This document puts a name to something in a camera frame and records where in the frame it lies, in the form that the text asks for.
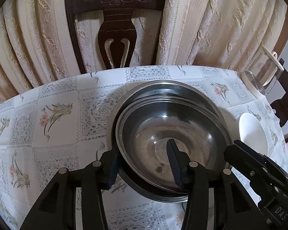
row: dark spot in bowl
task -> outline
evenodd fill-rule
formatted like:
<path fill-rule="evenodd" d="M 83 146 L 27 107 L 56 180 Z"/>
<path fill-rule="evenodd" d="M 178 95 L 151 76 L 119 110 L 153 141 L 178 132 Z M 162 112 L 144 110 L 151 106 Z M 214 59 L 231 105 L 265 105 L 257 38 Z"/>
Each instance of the dark spot in bowl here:
<path fill-rule="evenodd" d="M 155 171 L 156 171 L 157 173 L 161 173 L 161 172 L 162 172 L 162 167 L 161 167 L 161 166 L 157 167 L 157 168 L 155 169 Z"/>

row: white tablecloth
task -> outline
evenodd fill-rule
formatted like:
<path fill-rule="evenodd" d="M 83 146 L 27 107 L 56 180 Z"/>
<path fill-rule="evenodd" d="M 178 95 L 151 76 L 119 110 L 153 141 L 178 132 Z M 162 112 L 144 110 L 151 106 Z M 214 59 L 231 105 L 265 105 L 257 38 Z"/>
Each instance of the white tablecloth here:
<path fill-rule="evenodd" d="M 268 156 L 288 172 L 288 153 L 278 119 L 268 101 L 255 98 L 234 71 L 148 66 L 88 73 L 32 89 L 0 104 L 0 215 L 11 229 L 20 228 L 59 168 L 84 168 L 100 158 L 107 149 L 107 122 L 117 101 L 139 82 L 156 79 L 181 81 L 205 93 L 220 107 L 233 139 L 237 138 L 239 116 L 254 114 L 265 130 Z M 248 181 L 234 173 L 258 202 Z M 80 201 L 78 190 L 78 229 L 82 229 Z M 103 201 L 111 229 L 181 228 L 182 203 L 154 202 L 119 178 L 103 193 Z"/>

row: wooden chair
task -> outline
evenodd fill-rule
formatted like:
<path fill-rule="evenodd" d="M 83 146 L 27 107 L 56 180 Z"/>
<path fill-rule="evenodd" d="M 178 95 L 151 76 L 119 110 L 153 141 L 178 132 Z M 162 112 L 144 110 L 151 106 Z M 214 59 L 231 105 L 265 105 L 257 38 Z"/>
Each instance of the wooden chair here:
<path fill-rule="evenodd" d="M 125 45 L 121 42 L 126 38 L 129 40 L 129 49 L 125 61 L 125 67 L 129 67 L 131 57 L 134 51 L 137 32 L 131 16 L 134 8 L 145 8 L 163 11 L 165 0 L 65 0 L 65 10 L 68 23 L 68 29 L 71 37 L 71 42 L 74 48 L 74 53 L 79 65 L 80 73 L 86 73 L 85 65 L 82 59 L 77 32 L 75 27 L 74 16 L 76 14 L 103 10 L 103 23 L 98 32 L 98 45 L 104 64 L 107 69 L 112 66 L 108 59 L 105 42 L 108 39 L 114 39 L 110 45 L 110 53 L 114 63 L 114 68 L 121 67 L 121 62 L 125 50 Z M 156 63 L 158 39 L 162 16 L 159 21 L 158 35 L 155 42 L 152 65 Z"/>
<path fill-rule="evenodd" d="M 288 72 L 283 71 L 278 81 L 285 90 L 285 95 L 271 103 L 271 107 L 276 111 L 275 115 L 280 119 L 280 126 L 283 127 L 288 121 Z"/>

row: embossed curtain pattern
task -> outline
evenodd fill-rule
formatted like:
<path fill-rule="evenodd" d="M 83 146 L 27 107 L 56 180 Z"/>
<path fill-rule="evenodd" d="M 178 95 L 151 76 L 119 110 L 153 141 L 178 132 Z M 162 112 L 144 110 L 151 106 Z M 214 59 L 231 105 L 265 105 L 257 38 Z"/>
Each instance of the embossed curtain pattern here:
<path fill-rule="evenodd" d="M 244 70 L 260 44 L 273 49 L 285 13 L 283 0 L 166 0 L 157 64 Z M 137 42 L 130 66 L 150 64 L 160 16 L 134 11 Z M 97 43 L 102 20 L 102 11 L 76 20 L 88 72 L 104 69 Z M 0 103 L 78 74 L 64 0 L 7 0 L 0 9 Z"/>

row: silver rivet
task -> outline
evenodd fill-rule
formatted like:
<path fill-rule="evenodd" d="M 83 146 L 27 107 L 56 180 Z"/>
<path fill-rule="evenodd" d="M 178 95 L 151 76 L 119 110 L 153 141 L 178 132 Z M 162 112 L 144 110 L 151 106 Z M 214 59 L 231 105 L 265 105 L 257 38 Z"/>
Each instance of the silver rivet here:
<path fill-rule="evenodd" d="M 67 168 L 60 168 L 59 173 L 60 174 L 65 174 L 67 172 Z"/>
<path fill-rule="evenodd" d="M 226 175 L 230 175 L 232 172 L 230 169 L 223 169 L 223 173 Z"/>
<path fill-rule="evenodd" d="M 93 162 L 93 166 L 94 167 L 99 167 L 101 165 L 101 162 L 100 161 L 95 161 Z"/>
<path fill-rule="evenodd" d="M 195 161 L 191 161 L 191 162 L 189 162 L 189 165 L 193 168 L 196 168 L 198 166 L 198 163 Z"/>

